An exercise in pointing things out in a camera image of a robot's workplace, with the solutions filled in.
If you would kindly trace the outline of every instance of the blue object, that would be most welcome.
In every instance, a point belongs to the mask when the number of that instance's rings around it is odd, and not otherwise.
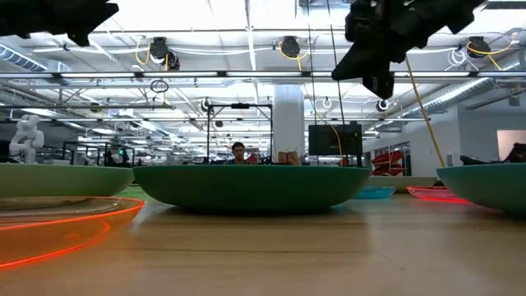
[[[365,187],[356,195],[356,199],[389,198],[395,191],[394,187]]]

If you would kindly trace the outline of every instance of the orange glowing ring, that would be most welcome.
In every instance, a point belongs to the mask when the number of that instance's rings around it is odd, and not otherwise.
[[[37,228],[37,227],[41,227],[41,226],[56,225],[58,227],[60,225],[73,223],[73,222],[82,222],[82,221],[89,222],[90,220],[98,220],[98,219],[101,219],[101,218],[117,217],[117,216],[124,215],[126,213],[129,213],[129,214],[135,213],[135,214],[132,214],[132,215],[127,217],[129,219],[127,222],[122,222],[122,224],[127,224],[127,223],[129,223],[129,221],[131,221],[136,216],[136,214],[139,212],[139,210],[145,204],[144,201],[142,201],[142,200],[138,200],[138,199],[134,199],[134,198],[126,198],[126,197],[88,197],[88,198],[112,199],[112,200],[119,200],[119,201],[121,201],[121,200],[133,201],[133,202],[137,203],[138,205],[130,207],[130,208],[126,208],[124,210],[116,210],[116,211],[112,211],[112,212],[109,212],[109,213],[103,213],[103,214],[87,215],[87,216],[83,216],[83,217],[66,218],[66,219],[51,220],[51,221],[44,221],[44,222],[35,222],[35,223],[28,223],[28,224],[21,224],[21,225],[4,226],[4,227],[0,227],[0,234],[6,233],[7,231],[10,231],[10,230],[31,231],[32,229]],[[19,266],[21,264],[25,264],[25,263],[28,263],[28,262],[40,261],[40,260],[47,259],[47,258],[50,258],[50,257],[60,256],[60,255],[65,254],[65,253],[73,252],[73,251],[81,249],[83,247],[88,247],[90,245],[94,245],[96,243],[99,243],[106,237],[106,235],[109,233],[110,229],[112,228],[111,227],[111,223],[109,223],[107,220],[101,220],[101,222],[102,222],[102,224],[101,224],[102,229],[96,235],[90,236],[90,239],[87,240],[87,241],[84,241],[82,243],[78,243],[78,244],[75,244],[75,245],[72,245],[72,246],[59,248],[58,250],[53,250],[52,252],[40,253],[40,254],[38,254],[36,256],[17,258],[16,260],[5,261],[5,262],[1,262],[0,261],[0,268],[14,267],[14,266]]]

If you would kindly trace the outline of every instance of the green bowl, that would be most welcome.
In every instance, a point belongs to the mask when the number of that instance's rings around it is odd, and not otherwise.
[[[484,164],[438,169],[442,182],[474,204],[526,215],[526,164]]]
[[[264,165],[135,167],[136,181],[158,201],[193,210],[304,211],[346,202],[368,169]]]
[[[133,181],[132,169],[0,164],[2,197],[110,197]]]

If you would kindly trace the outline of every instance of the yellow cable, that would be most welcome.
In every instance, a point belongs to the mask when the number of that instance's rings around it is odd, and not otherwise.
[[[490,54],[488,54],[487,57],[490,58],[491,62],[493,62],[493,64],[495,65],[495,67],[496,67],[497,69],[499,69],[500,71],[502,71],[501,66],[499,66],[498,63],[496,63],[495,59],[493,59],[493,57],[492,57]]]
[[[501,50],[497,50],[495,52],[483,52],[483,51],[478,51],[476,49],[472,49],[469,47],[470,44],[472,44],[473,42],[468,42],[468,44],[466,45],[466,47],[471,50],[472,52],[474,53],[478,53],[478,54],[498,54],[498,53],[504,53],[506,50],[510,49],[511,48],[511,45],[513,45],[513,39],[514,39],[514,36],[511,36],[511,39],[512,41],[510,42],[510,45],[508,45],[508,47],[506,47],[505,49],[501,49]]]
[[[328,121],[326,121],[324,118],[322,118],[322,117],[320,116],[320,114],[318,114],[318,111],[315,111],[315,114],[316,114],[316,116],[317,116],[322,122],[329,124],[330,127],[332,128],[332,130],[335,132],[336,139],[338,140],[339,155],[340,155],[341,157],[344,157],[344,153],[343,153],[343,151],[342,151],[342,142],[341,142],[341,140],[339,139],[339,134],[338,134],[338,131],[336,131],[336,127],[335,127],[334,125],[330,124],[330,123],[329,123]]]
[[[142,62],[139,59],[139,45],[140,44],[141,44],[141,40],[139,39],[139,40],[137,40],[137,47],[136,47],[136,50],[135,50],[135,59],[138,61],[139,64],[146,65],[150,61],[151,44],[148,44],[148,52],[146,53],[146,62]]]
[[[281,49],[281,44],[283,44],[283,41],[279,42],[278,44],[278,49],[279,49],[279,52],[281,53],[281,55],[283,55],[284,57],[286,57],[287,59],[292,59],[292,60],[297,60],[298,61],[298,68],[299,68],[299,71],[302,70],[302,63],[300,62],[302,59],[304,59],[307,55],[309,55],[309,53],[305,53],[303,54],[301,57],[297,57],[297,58],[291,58],[291,57],[288,57],[284,52],[283,50]]]
[[[438,147],[438,144],[436,143],[435,133],[433,132],[433,128],[431,127],[431,124],[429,123],[429,118],[427,117],[427,112],[424,109],[424,105],[422,104],[422,100],[420,99],[420,94],[418,93],[417,83],[414,81],[413,69],[411,68],[411,64],[409,63],[409,57],[407,57],[407,56],[405,57],[405,62],[408,65],[409,76],[411,77],[411,83],[413,84],[414,93],[417,96],[418,104],[420,105],[420,109],[422,110],[422,114],[424,116],[424,119],[426,120],[426,125],[427,125],[427,128],[429,129],[429,135],[431,136],[431,140],[433,141],[433,145],[435,146],[436,154],[438,155],[438,158],[441,161],[442,168],[445,168],[445,162],[444,162],[444,159],[442,158],[441,150]]]

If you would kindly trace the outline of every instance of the wall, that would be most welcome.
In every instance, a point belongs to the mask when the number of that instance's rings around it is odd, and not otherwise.
[[[505,160],[515,143],[526,143],[526,131],[497,131],[499,157]]]
[[[441,149],[444,161],[447,161],[447,155],[452,155],[453,166],[461,165],[457,107],[451,107],[446,113],[433,114],[430,117],[435,138]],[[382,134],[381,139],[367,140],[363,144],[363,149],[365,152],[374,151],[375,149],[406,141],[409,141],[411,145],[411,170],[413,171],[413,176],[436,176],[436,169],[441,167],[441,162],[436,156],[434,145],[424,122],[408,123],[403,127],[400,134]]]
[[[526,130],[524,113],[459,113],[460,150],[462,154],[482,160],[498,160],[497,131]]]

